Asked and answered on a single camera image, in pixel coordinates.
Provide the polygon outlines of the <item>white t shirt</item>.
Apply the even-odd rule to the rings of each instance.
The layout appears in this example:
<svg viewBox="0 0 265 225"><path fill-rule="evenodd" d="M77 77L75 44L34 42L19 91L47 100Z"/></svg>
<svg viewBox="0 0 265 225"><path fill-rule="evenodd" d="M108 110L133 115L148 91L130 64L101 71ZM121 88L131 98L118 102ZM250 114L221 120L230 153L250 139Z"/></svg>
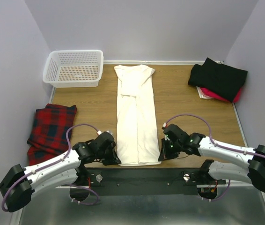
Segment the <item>white t shirt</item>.
<svg viewBox="0 0 265 225"><path fill-rule="evenodd" d="M114 67L117 85L117 155L121 166L158 165L159 141L152 76L146 65Z"/></svg>

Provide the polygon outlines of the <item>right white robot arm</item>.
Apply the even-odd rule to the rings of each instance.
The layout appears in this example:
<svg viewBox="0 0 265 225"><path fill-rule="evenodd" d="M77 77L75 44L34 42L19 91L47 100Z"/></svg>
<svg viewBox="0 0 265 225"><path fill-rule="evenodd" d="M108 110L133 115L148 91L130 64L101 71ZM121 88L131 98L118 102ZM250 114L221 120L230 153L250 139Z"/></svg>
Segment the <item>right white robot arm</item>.
<svg viewBox="0 0 265 225"><path fill-rule="evenodd" d="M160 161L177 158L180 152L199 157L212 157L202 165L198 178L202 183L212 180L236 180L252 184L265 193L265 146L240 147L219 142L209 136L187 134L175 124L164 124Z"/></svg>

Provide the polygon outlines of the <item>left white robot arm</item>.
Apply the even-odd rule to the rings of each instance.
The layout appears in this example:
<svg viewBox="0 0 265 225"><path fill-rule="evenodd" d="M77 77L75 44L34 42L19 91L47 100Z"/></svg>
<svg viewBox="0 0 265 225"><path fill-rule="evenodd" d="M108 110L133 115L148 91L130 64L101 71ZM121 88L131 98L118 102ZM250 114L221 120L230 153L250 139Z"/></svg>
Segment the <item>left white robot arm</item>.
<svg viewBox="0 0 265 225"><path fill-rule="evenodd" d="M103 132L95 139L78 142L67 152L42 163L12 166L0 183L3 211L18 211L37 194L58 186L89 186L91 175L85 165L96 160L104 165L118 164L115 146L114 137Z"/></svg>

